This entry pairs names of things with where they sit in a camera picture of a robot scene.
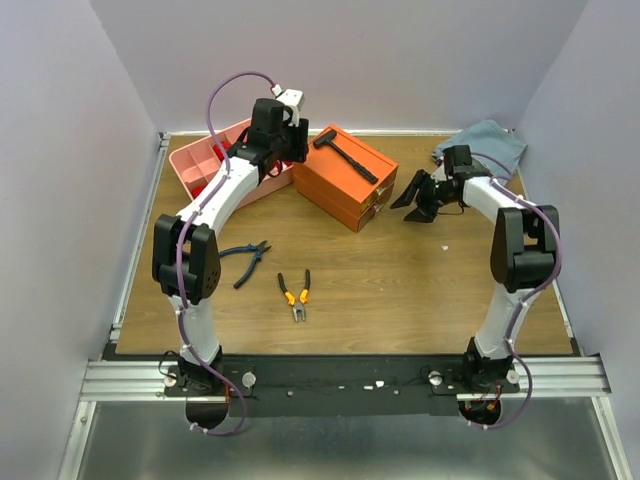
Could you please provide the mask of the black rubber mallet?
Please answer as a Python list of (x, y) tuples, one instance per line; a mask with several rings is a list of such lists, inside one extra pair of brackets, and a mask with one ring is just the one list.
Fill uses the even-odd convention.
[(322, 147), (330, 147), (339, 156), (341, 156), (350, 166), (354, 169), (362, 178), (364, 178), (369, 184), (375, 185), (378, 182), (378, 178), (370, 172), (365, 166), (357, 162), (353, 157), (347, 154), (342, 148), (335, 143), (337, 131), (330, 129), (326, 133), (320, 134), (313, 141), (312, 144), (315, 149)]

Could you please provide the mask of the orange two-drawer box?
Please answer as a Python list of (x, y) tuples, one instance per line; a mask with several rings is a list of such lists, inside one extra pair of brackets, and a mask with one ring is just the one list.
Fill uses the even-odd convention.
[[(335, 143), (377, 178), (369, 184), (330, 147), (315, 149), (312, 141), (330, 129), (337, 131)], [(304, 163), (293, 166), (298, 193), (354, 232), (373, 219), (393, 192), (398, 164), (336, 125), (328, 125), (309, 142)]]

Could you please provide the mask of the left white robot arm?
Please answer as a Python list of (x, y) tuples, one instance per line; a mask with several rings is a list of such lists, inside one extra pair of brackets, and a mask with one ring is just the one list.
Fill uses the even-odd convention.
[(224, 386), (212, 307), (221, 277), (217, 236), (278, 162), (305, 161), (309, 122), (300, 114), (303, 102), (299, 90), (258, 99), (248, 126), (229, 148), (211, 135), (218, 172), (188, 206), (155, 222), (152, 277), (175, 310), (181, 337), (177, 363), (164, 375), (168, 396), (207, 396)]

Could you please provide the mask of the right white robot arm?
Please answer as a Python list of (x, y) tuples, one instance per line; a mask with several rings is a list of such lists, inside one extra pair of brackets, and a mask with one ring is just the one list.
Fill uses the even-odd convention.
[(524, 318), (562, 265), (558, 210), (506, 189), (510, 177), (493, 174), (477, 156), (467, 145), (444, 149), (440, 172), (416, 171), (391, 205), (413, 204), (404, 220), (431, 223), (443, 206), (456, 203), (477, 210), (494, 225), (490, 270), (495, 290), (459, 370), (462, 384), (474, 392), (507, 378)]

